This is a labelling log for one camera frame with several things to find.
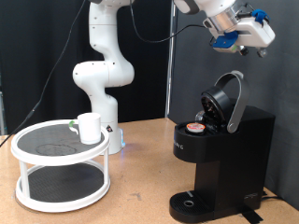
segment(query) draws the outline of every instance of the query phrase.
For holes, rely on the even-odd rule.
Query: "coffee maker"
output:
[[[233,78],[239,96],[222,90]],[[174,154],[196,163],[194,189],[170,199],[170,215],[198,223],[243,214],[248,220],[260,208],[275,116],[247,105],[249,85],[238,71],[223,75],[202,93],[204,112],[193,122],[176,126]]]

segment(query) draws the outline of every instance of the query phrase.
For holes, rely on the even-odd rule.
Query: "two-tier stand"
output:
[[[11,152],[21,168],[16,196],[31,209],[50,213],[76,210],[101,199],[110,187],[107,130],[102,127],[100,143],[84,145],[79,135],[69,130],[70,121],[33,125],[11,142]],[[92,161],[100,154],[104,154],[104,166]],[[28,170],[27,163],[36,166]]]

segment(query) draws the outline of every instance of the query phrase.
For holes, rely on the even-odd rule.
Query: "mug handle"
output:
[[[68,124],[69,130],[71,130],[72,132],[78,134],[78,130],[76,128],[73,128],[73,124],[75,123],[74,120],[71,120]]]

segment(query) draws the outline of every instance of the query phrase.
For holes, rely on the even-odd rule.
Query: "black mesh tray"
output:
[[[68,128],[68,124],[57,124],[33,130],[20,138],[18,148],[30,154],[38,156],[68,156],[88,151],[105,140],[101,136],[101,142],[93,145],[85,145],[80,142],[79,135]]]
[[[30,198],[44,203],[66,203],[85,198],[104,185],[98,168],[79,163],[43,167],[29,176]]]

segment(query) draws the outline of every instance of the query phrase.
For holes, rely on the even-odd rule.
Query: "wooden table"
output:
[[[154,119],[123,123],[120,127],[124,129],[126,147],[109,156],[109,192],[95,204],[62,214],[37,212],[17,202],[15,188],[20,167],[10,152],[11,140],[8,141],[0,148],[0,223],[178,223],[169,215],[169,199],[193,188],[195,164],[173,155],[175,123]],[[103,163],[101,156],[95,160]],[[283,201],[267,200],[257,213],[264,219],[263,224],[299,223],[298,211]],[[249,224],[241,215],[209,223]]]

